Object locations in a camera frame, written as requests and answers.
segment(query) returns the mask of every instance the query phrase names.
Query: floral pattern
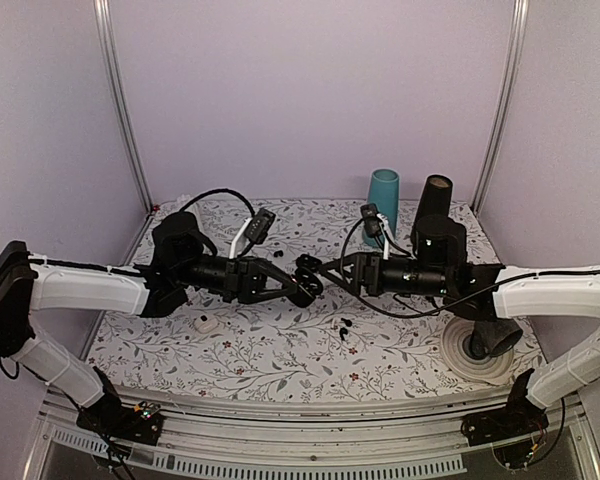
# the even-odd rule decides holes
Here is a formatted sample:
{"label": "floral pattern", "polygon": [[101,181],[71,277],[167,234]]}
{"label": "floral pattern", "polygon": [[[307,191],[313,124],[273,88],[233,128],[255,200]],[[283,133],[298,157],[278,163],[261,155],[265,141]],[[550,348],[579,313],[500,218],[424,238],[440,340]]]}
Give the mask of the floral pattern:
{"label": "floral pattern", "polygon": [[[163,204],[154,225],[187,198]],[[294,260],[310,253],[323,260],[340,255],[347,231],[359,217],[359,201],[263,200],[254,202],[277,215],[264,245],[253,255],[292,272]],[[417,202],[401,202],[397,239],[409,245]],[[196,207],[203,231],[226,254],[247,216],[233,200],[209,200]],[[451,217],[468,231],[473,262],[495,262],[496,255],[466,204],[452,205]],[[134,263],[149,263],[151,236],[141,241]],[[350,251],[370,250],[354,235]],[[223,303],[204,291],[190,289],[190,301],[164,319],[143,319],[108,313],[93,344],[89,363],[114,383],[167,393],[264,402],[362,402],[484,392],[491,386],[463,380],[442,360],[439,340],[452,315],[395,320],[377,314],[333,284],[309,308],[286,299],[256,305]],[[408,311],[391,296],[373,299],[387,310]],[[417,310],[423,298],[403,301]],[[196,319],[213,318],[218,327],[208,334],[194,328]],[[512,378],[543,361],[526,320],[515,347]],[[349,324],[348,335],[339,330]]]}

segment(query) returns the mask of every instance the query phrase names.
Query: lavender wall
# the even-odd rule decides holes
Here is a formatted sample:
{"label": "lavender wall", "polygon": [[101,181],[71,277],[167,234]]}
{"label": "lavender wall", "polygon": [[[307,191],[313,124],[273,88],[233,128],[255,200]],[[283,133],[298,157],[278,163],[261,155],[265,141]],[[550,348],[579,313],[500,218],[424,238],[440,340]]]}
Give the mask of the lavender wall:
{"label": "lavender wall", "polygon": [[[91,2],[0,2],[0,251],[22,239],[57,258],[117,262],[142,212]],[[45,315],[76,351],[93,315]],[[44,388],[0,373],[0,480],[22,475]]]}
{"label": "lavender wall", "polygon": [[362,197],[391,167],[405,197],[440,172],[469,199],[513,3],[113,2],[152,193]]}
{"label": "lavender wall", "polygon": [[[508,263],[600,262],[600,2],[531,2],[483,224]],[[597,322],[539,319],[550,358]],[[600,381],[582,399],[600,448]]]}

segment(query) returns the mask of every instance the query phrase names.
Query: blue cylinder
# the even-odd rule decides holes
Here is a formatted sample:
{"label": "blue cylinder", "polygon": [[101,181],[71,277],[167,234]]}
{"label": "blue cylinder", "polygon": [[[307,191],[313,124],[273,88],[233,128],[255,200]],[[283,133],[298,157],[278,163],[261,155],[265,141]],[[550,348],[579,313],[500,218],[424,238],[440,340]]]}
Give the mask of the blue cylinder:
{"label": "blue cylinder", "polygon": [[[389,219],[389,227],[393,236],[396,235],[396,225],[398,223],[398,202],[400,199],[400,176],[397,172],[387,168],[376,170],[371,175],[371,184],[369,185],[369,196],[367,203],[375,203],[378,212],[384,214]],[[364,241],[367,245],[377,247],[378,244],[372,238],[364,235]]]}

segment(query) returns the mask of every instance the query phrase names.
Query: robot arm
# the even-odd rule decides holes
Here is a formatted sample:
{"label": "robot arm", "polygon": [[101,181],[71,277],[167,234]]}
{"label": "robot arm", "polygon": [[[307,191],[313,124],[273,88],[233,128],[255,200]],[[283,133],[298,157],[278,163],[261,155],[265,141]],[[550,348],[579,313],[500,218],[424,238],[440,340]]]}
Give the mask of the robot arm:
{"label": "robot arm", "polygon": [[[343,249],[339,259],[319,265],[317,271],[369,308],[394,318],[417,318],[444,309],[474,321],[465,353],[476,360],[497,356],[520,338],[520,329],[513,330],[503,319],[600,318],[600,265],[525,269],[467,262],[466,229],[448,216],[451,185],[444,177],[428,179],[411,232],[413,256],[389,253],[392,238],[385,218],[370,204],[361,208],[362,220],[356,226],[364,222],[369,237],[384,236],[388,242],[383,253],[346,255]],[[440,297],[443,306],[424,314],[396,314],[366,302],[360,296],[363,290],[369,296]],[[474,445],[537,431],[539,425],[547,426],[544,411],[549,405],[599,377],[600,328],[560,358],[520,375],[507,406],[467,416],[463,433]]]}
{"label": "robot arm", "polygon": [[[507,267],[497,282],[526,274],[534,275],[505,283],[493,293],[498,318],[532,315],[600,318],[600,265],[543,270]],[[526,399],[544,410],[598,378],[600,327],[585,341],[531,373]]]}
{"label": "robot arm", "polygon": [[[259,212],[240,230],[262,243],[273,214]],[[78,360],[33,320],[42,309],[109,310],[161,318],[187,302],[186,288],[204,288],[226,302],[256,303],[287,297],[310,305],[322,284],[299,267],[289,275],[267,260],[217,255],[191,213],[169,215],[152,232],[150,265],[111,267],[48,259],[11,242],[0,255],[0,358],[11,358],[65,392],[79,409],[78,426],[100,434],[155,445],[162,428],[158,407],[124,407],[113,385],[97,368]],[[204,253],[205,247],[211,251]],[[273,279],[280,286],[268,288]]]}

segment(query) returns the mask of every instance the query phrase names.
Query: wire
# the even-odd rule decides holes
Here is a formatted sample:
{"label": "wire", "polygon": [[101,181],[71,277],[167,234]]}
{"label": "wire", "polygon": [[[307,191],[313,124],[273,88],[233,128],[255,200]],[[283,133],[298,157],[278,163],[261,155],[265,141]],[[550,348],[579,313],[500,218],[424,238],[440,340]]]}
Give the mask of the wire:
{"label": "wire", "polygon": [[[62,392],[62,393],[64,394],[65,397],[67,397],[69,399],[69,401],[75,407],[75,409],[78,411],[78,413],[83,413],[84,409],[80,405],[78,405],[78,403],[73,398],[71,398],[65,392]],[[122,466],[122,468],[125,471],[125,473],[128,475],[129,479],[130,480],[136,480],[136,477],[133,475],[133,473],[131,473],[131,470],[129,469],[129,466],[124,461],[124,458],[122,457],[122,455],[118,451],[118,446],[114,442],[111,441],[111,437],[109,437],[108,435],[105,435],[105,434],[101,433],[100,430],[98,429],[98,427],[96,425],[94,425],[94,423],[91,421],[91,419],[89,418],[88,415],[84,415],[83,418],[86,419],[87,422],[89,422],[89,425],[91,426],[91,428],[93,429],[93,431],[107,445],[107,456],[109,457],[109,463],[110,464],[113,463],[113,459],[111,457],[111,454],[113,454],[117,458],[118,462]],[[110,469],[111,473],[113,473],[118,480],[124,480],[122,478],[122,476],[118,472],[116,472],[115,468],[112,465],[110,465],[110,466],[112,467]]]}
{"label": "wire", "polygon": [[411,257],[411,252],[409,252],[408,250],[405,250],[400,245],[398,245],[396,242],[394,242],[389,235],[384,235],[384,239],[386,242],[389,242],[389,245],[391,245],[395,250],[399,251],[403,255],[406,255],[407,257]]}
{"label": "wire", "polygon": [[180,208],[180,211],[184,212],[191,205],[193,205],[196,202],[199,202],[203,198],[210,197],[211,195],[217,195],[219,193],[227,193],[229,195],[233,195],[234,197],[236,197],[237,199],[242,201],[242,203],[244,203],[244,205],[249,209],[249,213],[251,214],[251,216],[255,217],[256,211],[253,209],[251,202],[249,202],[249,200],[247,200],[247,198],[244,195],[242,195],[240,192],[236,192],[235,190],[232,190],[230,188],[216,188],[214,190],[209,190],[208,192],[201,193],[197,197],[194,197],[191,200],[189,200],[187,203],[185,203],[185,205]]}
{"label": "wire", "polygon": [[[245,207],[247,207],[247,209],[249,210],[249,214],[251,215],[251,218],[256,216],[256,211],[253,208],[253,205],[251,205],[251,202],[247,199],[247,197],[245,197],[244,195],[242,195],[240,192],[233,190],[231,188],[216,188],[213,190],[209,190],[207,192],[201,193],[200,195],[198,195],[197,197],[192,198],[191,200],[189,200],[187,203],[184,204],[183,207],[180,208],[181,212],[186,211],[191,205],[193,205],[196,202],[199,202],[200,200],[202,200],[203,198],[207,198],[210,197],[211,195],[217,195],[220,193],[226,193],[228,195],[233,195],[234,197],[236,197],[237,199],[239,199],[242,203],[244,203]],[[249,253],[251,251],[251,249],[255,246],[255,243],[250,242],[242,252],[240,252],[236,258],[242,258],[244,257],[247,253]]]}
{"label": "wire", "polygon": [[[346,277],[344,275],[344,258],[347,254],[347,246],[349,245],[349,242],[351,241],[351,237],[353,236],[353,233],[356,231],[356,229],[360,226],[360,224],[362,222],[364,222],[364,219],[361,218],[353,225],[353,227],[347,234],[347,237],[345,238],[344,243],[342,244],[342,250],[340,253],[339,273],[340,273],[340,276],[342,277],[342,281],[344,283],[346,283],[348,286],[350,285],[350,283],[347,282]],[[505,284],[511,283],[511,282],[516,282],[518,280],[524,280],[525,278],[535,278],[535,277],[544,277],[544,276],[591,276],[591,275],[600,275],[600,270],[588,270],[588,271],[587,270],[548,270],[548,271],[540,271],[540,272],[522,273],[520,275],[515,275],[513,277],[506,278],[499,282],[495,282],[491,285],[488,285],[487,287],[484,287],[473,293],[465,295],[464,297],[454,300],[451,303],[447,303],[446,305],[443,305],[441,307],[434,308],[433,310],[428,310],[426,312],[411,314],[411,315],[403,315],[403,314],[399,314],[399,313],[388,312],[386,310],[383,310],[382,308],[375,306],[373,303],[366,301],[358,293],[351,291],[349,288],[347,288],[346,291],[349,294],[351,294],[353,297],[357,298],[358,301],[360,301],[360,303],[362,303],[363,305],[365,305],[366,307],[370,308],[371,310],[373,310],[375,312],[381,313],[381,314],[386,315],[391,318],[397,318],[397,319],[401,319],[401,320],[412,320],[415,318],[422,318],[422,317],[428,317],[431,315],[435,315],[437,313],[442,312],[443,310],[447,310],[449,308],[455,307],[456,305],[460,305],[460,304],[466,302],[467,300],[471,300],[472,298],[475,298],[478,295],[482,295],[483,293],[490,292],[492,290],[496,290],[501,285],[505,285]]]}
{"label": "wire", "polygon": [[558,434],[556,435],[555,440],[553,441],[553,443],[551,444],[551,446],[544,452],[544,455],[536,460],[532,460],[531,462],[529,462],[529,465],[527,465],[528,467],[531,467],[533,465],[536,465],[540,462],[542,462],[543,460],[545,460],[549,454],[556,448],[556,446],[558,445],[558,441],[560,440],[560,437],[562,436],[562,432],[564,430],[564,422],[565,422],[565,418],[567,416],[567,407],[564,404],[564,398],[560,399],[560,403],[562,403],[562,418],[560,419],[560,428],[558,429]]}
{"label": "wire", "polygon": [[247,244],[246,247],[244,247],[244,250],[242,252],[240,252],[236,258],[242,258],[244,257],[247,253],[249,253],[251,251],[251,249],[255,246],[256,244],[252,241],[249,241],[249,243]]}
{"label": "wire", "polygon": [[4,365],[2,364],[2,357],[0,357],[0,370],[2,370],[2,373],[4,373],[9,380],[17,380],[20,376],[20,363],[15,362],[15,364],[16,371],[14,373],[9,373],[7,369],[4,368]]}

